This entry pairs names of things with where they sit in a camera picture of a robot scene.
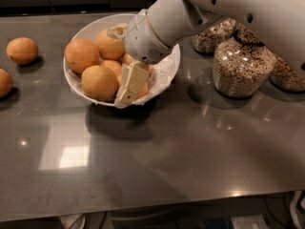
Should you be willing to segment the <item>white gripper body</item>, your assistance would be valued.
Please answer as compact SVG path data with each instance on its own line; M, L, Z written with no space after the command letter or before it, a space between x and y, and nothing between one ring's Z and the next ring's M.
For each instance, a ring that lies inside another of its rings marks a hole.
M154 31L146 10L139 12L128 24L124 35L126 52L135 60L154 65L172 53Z

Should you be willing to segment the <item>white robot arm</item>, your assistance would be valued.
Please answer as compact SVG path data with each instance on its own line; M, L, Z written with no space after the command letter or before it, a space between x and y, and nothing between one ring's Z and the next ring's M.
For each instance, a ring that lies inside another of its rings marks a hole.
M149 73L184 37L227 18L250 29L295 71L304 73L305 0L157 0L128 24L123 41L133 58L122 71L117 108L130 106Z

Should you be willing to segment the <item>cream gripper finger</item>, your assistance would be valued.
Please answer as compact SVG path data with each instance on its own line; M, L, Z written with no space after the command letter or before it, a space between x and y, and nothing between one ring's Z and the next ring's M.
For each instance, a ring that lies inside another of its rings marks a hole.
M130 65L124 64L121 71L121 86L116 94L114 106L119 109L130 106L141 92L149 77L149 66L134 60Z
M127 27L128 27L128 25L126 23L121 23L121 24L115 25L115 26L107 29L106 35L111 38L123 41Z

